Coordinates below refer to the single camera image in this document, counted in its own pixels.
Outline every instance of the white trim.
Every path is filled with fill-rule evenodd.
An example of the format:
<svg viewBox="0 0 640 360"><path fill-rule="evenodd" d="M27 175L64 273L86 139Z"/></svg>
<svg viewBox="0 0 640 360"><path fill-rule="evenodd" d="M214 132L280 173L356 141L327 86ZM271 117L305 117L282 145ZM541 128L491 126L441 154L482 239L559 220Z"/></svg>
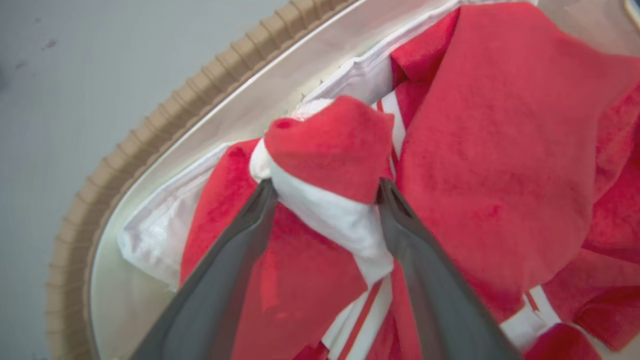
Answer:
<svg viewBox="0 0 640 360"><path fill-rule="evenodd" d="M364 294L362 294L348 306L351 307L351 311L349 311L349 314L347 315L347 317L345 317L344 323L340 327L340 331L338 332L333 345L329 346L327 343L324 343L324 345L329 349L329 360L336 360L340 356L340 353L342 352L342 349L344 349L344 345L346 345L347 340L349 339L349 335L351 334L351 331L356 324L356 321L358 321L358 317L360 317L360 313L364 308L365 302L367 302L369 294L371 294L371 289L367 290Z"/></svg>
<svg viewBox="0 0 640 360"><path fill-rule="evenodd" d="M526 350L533 345L538 336L562 322L549 303L542 286L529 290L529 294L536 302L538 310L534 310L529 299L523 295L525 306L500 324L507 338L520 350Z"/></svg>
<svg viewBox="0 0 640 360"><path fill-rule="evenodd" d="M396 97L396 91L391 92L387 96L382 98L382 108L385 113L394 114L394 129L392 133L392 141L394 143L394 150L398 159L400 159L400 152L402 150L402 144L404 137L406 136L406 129L404 128L404 122L402 119L402 113L400 112L400 106Z"/></svg>
<svg viewBox="0 0 640 360"><path fill-rule="evenodd" d="M371 310L369 311L364 324L362 324L362 328L360 329L346 360L364 360L367 357L367 354L369 354L369 351L373 346L373 342L376 340L378 331L380 331L380 327L387 317L392 300L393 291L391 290L391 278L386 276L382 280L382 285L380 286L378 295L374 299Z"/></svg>

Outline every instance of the folded cloth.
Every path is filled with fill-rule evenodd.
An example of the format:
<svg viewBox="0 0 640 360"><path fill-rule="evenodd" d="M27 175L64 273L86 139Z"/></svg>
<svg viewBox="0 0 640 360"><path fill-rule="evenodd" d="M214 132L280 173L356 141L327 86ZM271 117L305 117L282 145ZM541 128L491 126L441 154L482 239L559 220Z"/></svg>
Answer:
<svg viewBox="0 0 640 360"><path fill-rule="evenodd" d="M640 325L632 261L640 240L636 223L621 233L612 225L638 216L618 194L639 183L630 155L640 61L598 53L523 3L463 6L391 57L399 119L343 97L304 122L277 120L265 134L281 203L253 269L234 359L421 357L402 269L389 263L371 216L378 179L394 176L522 350L543 334L536 354L546 354L554 334L583 347L581 334L557 330L563 320L623 346ZM398 120L406 132L399 154ZM212 173L182 281L255 189L249 168L258 143L231 147ZM592 223L594 214L603 222ZM594 266L623 263L596 285L578 281L598 268L584 251L601 256ZM387 279L391 300L380 318L367 304L384 309L375 304L389 301L378 297ZM570 296L554 290L572 280ZM333 328L350 323L356 306L348 328L357 334L340 342ZM373 318L375 339L362 345Z"/></svg>

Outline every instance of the red fabric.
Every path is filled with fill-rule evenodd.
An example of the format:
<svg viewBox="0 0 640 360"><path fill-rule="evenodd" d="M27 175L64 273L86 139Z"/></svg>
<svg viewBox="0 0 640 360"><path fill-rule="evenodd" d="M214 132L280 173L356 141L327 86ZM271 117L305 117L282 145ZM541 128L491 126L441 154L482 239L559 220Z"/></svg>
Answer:
<svg viewBox="0 0 640 360"><path fill-rule="evenodd" d="M212 172L182 257L182 282L254 191L248 169L256 144L231 146ZM278 204L269 245L245 295L234 359L292 359L307 345L316 346L366 287L351 253Z"/></svg>
<svg viewBox="0 0 640 360"><path fill-rule="evenodd" d="M526 360L600 360L600 355L587 338L571 325L559 323L525 354Z"/></svg>
<svg viewBox="0 0 640 360"><path fill-rule="evenodd" d="M543 288L560 319L613 350L640 330L640 265L582 249Z"/></svg>
<svg viewBox="0 0 640 360"><path fill-rule="evenodd" d="M529 4L502 3L463 6L396 49L392 63L408 125L397 185L496 321L546 283L563 319L623 346L640 327L633 288L640 279L640 61L594 51ZM343 98L304 123L276 121L265 144L288 173L372 202L388 169L390 128L388 117ZM183 280L255 188L251 144L230 149L212 173ZM419 358L399 266L392 289L370 354ZM363 291L350 254L279 206L253 270L234 358L293 358ZM584 341L559 326L530 354L573 344L563 358L577 359L591 354L580 352Z"/></svg>
<svg viewBox="0 0 640 360"><path fill-rule="evenodd" d="M264 145L273 161L298 179L370 204L389 168L393 119L360 101L339 97L304 122L275 121Z"/></svg>

